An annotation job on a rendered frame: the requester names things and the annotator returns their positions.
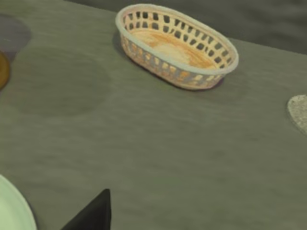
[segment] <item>table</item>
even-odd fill
[[[285,105],[307,56],[231,39],[237,70],[183,91],[131,63],[115,13],[2,0],[32,39],[0,95],[0,173],[59,230],[104,188],[112,229],[307,227],[307,140]]]

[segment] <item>white plate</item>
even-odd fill
[[[25,198],[0,175],[0,230],[37,230]]]

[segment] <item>beige basket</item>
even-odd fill
[[[127,56],[180,88],[210,89],[238,65],[226,37],[166,7],[128,6],[117,14],[116,25]]]

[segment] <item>basket rim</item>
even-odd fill
[[[211,34],[217,36],[218,38],[220,38],[222,40],[222,42],[226,43],[228,45],[228,47],[232,50],[232,52],[234,53],[235,57],[233,62],[226,68],[224,69],[202,69],[202,68],[197,68],[197,67],[193,67],[187,64],[183,64],[180,63],[178,61],[172,60],[170,59],[168,56],[164,55],[163,53],[160,53],[158,51],[155,51],[153,48],[151,48],[149,45],[145,44],[144,42],[138,40],[135,38],[135,36],[133,36],[132,34],[130,34],[123,26],[121,18],[123,16],[123,14],[127,11],[133,11],[134,8],[139,8],[139,7],[147,7],[147,8],[151,8],[151,9],[155,9],[158,11],[165,11],[168,12],[170,14],[185,18],[186,20],[190,21],[192,24],[200,27],[200,28],[204,28],[206,30],[208,30]],[[141,47],[142,49],[148,51],[149,53],[159,57],[160,59],[162,59],[165,62],[168,62],[169,64],[176,66],[178,68],[183,69],[184,71],[189,71],[189,72],[193,72],[193,73],[197,73],[197,74],[203,74],[203,75],[224,75],[227,73],[232,72],[233,70],[235,70],[239,64],[239,54],[238,51],[236,49],[236,47],[229,41],[228,38],[226,38],[224,35],[222,35],[221,33],[219,33],[218,31],[214,30],[213,28],[197,21],[196,19],[191,18],[190,16],[187,16],[183,13],[180,13],[176,10],[173,10],[171,8],[168,7],[164,7],[164,6],[159,6],[159,5],[154,5],[154,4],[133,4],[133,5],[129,5],[123,9],[121,9],[115,18],[115,24],[119,30],[119,32],[124,35],[125,37],[127,37],[130,41],[132,41],[133,43],[135,43],[136,45],[138,45],[139,47]]]

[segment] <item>wooden bowl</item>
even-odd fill
[[[0,90],[6,85],[10,77],[10,62],[4,55],[0,52]]]
[[[130,5],[117,14],[116,26],[128,57],[183,89],[210,89],[238,66],[226,37],[166,7]]]

